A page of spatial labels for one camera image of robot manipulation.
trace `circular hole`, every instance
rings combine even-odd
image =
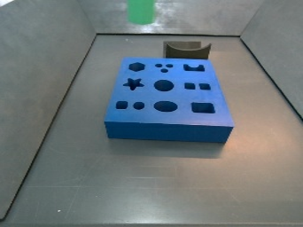
[[[144,108],[144,104],[143,104],[141,102],[136,102],[136,103],[133,104],[133,108],[135,108],[136,110],[141,110],[141,109]]]
[[[172,112],[177,109],[177,105],[169,101],[156,102],[153,108],[161,112]]]
[[[159,91],[168,91],[173,88],[173,83],[167,81],[167,80],[159,80],[155,84],[153,87]]]

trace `gray floor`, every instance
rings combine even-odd
[[[107,138],[120,59],[160,57],[164,40],[214,44],[235,120],[224,145]],[[100,35],[3,225],[303,224],[302,138],[302,121],[239,38]]]

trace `hexagonal hole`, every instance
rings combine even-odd
[[[141,64],[140,62],[129,64],[129,67],[128,67],[128,69],[133,72],[139,72],[139,71],[144,70],[144,68],[145,68],[145,65]]]

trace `oval hole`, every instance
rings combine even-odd
[[[161,112],[172,112],[177,109],[177,105],[169,101],[156,102],[153,108]]]
[[[168,91],[173,88],[173,83],[167,81],[167,80],[159,80],[155,84],[153,87],[159,91]]]

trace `square hole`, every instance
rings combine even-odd
[[[200,90],[210,90],[211,86],[208,83],[199,83]]]
[[[192,103],[193,113],[214,114],[214,104],[212,103]]]
[[[184,88],[188,89],[188,90],[195,90],[195,85],[193,85],[193,83],[187,82],[187,83],[184,84]]]
[[[124,110],[124,109],[127,109],[127,107],[128,107],[128,102],[127,101],[119,101],[116,103],[116,109]]]

